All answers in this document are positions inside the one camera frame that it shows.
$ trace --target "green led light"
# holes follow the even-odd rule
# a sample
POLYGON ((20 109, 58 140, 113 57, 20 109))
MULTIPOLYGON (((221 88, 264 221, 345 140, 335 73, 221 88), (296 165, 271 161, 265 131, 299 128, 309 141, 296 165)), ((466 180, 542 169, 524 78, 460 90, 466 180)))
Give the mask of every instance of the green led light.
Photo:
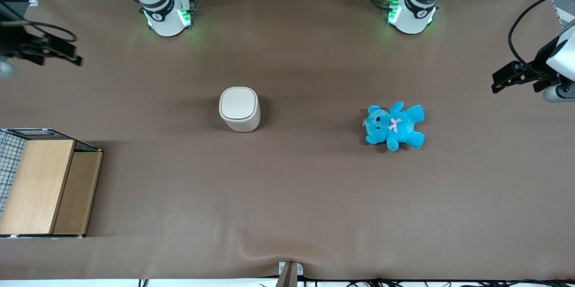
POLYGON ((148 20, 148 25, 150 27, 152 27, 152 21, 150 21, 150 16, 148 15, 148 13, 146 11, 144 11, 144 15, 146 16, 146 20, 148 20))
POLYGON ((189 25, 190 24, 190 14, 187 11, 181 11, 179 9, 178 15, 179 15, 180 20, 183 23, 183 25, 189 25))
POLYGON ((397 4, 396 7, 392 9, 389 13, 389 22, 390 23, 397 22, 397 17, 399 16, 399 13, 401 13, 401 5, 397 4))

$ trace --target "teddy bear ear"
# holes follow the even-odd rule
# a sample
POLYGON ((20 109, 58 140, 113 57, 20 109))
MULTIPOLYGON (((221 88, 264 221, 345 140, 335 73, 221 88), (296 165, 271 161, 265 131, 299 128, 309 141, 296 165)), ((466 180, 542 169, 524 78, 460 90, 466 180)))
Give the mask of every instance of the teddy bear ear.
POLYGON ((367 112, 369 114, 375 112, 375 111, 379 111, 381 109, 381 107, 379 107, 378 105, 371 105, 368 109, 367 112))

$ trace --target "wooden box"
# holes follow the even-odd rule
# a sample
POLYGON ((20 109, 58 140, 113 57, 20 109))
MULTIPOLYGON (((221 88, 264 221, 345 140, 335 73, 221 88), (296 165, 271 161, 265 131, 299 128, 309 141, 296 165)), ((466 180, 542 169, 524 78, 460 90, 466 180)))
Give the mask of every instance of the wooden box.
POLYGON ((51 129, 3 129, 2 135, 21 135, 24 142, 0 236, 84 236, 102 150, 51 129))

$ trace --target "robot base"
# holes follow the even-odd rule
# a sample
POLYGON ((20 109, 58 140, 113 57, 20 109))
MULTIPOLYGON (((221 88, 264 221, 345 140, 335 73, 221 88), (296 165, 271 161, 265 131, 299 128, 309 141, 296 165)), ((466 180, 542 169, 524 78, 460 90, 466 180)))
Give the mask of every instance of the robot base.
POLYGON ((164 21, 155 21, 148 17, 148 25, 162 37, 173 37, 184 29, 191 29, 194 19, 195 3, 190 0, 174 0, 174 8, 166 15, 164 21))
POLYGON ((407 33, 408 35, 415 35, 423 30, 425 27, 431 23, 433 19, 433 14, 435 13, 435 8, 429 14, 427 11, 424 18, 416 18, 411 11, 407 9, 405 0, 387 0, 389 4, 386 7, 390 8, 390 11, 384 12, 386 17, 387 25, 392 25, 397 28, 397 30, 407 33))

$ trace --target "wooden panel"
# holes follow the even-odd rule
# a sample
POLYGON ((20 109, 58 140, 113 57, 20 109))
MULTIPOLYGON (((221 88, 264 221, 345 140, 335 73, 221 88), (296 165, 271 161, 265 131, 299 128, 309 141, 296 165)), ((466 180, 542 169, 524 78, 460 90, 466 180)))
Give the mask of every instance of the wooden panel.
POLYGON ((86 234, 102 152, 75 152, 53 234, 86 234))
POLYGON ((74 145, 74 140, 26 142, 0 219, 0 234, 52 232, 74 145))

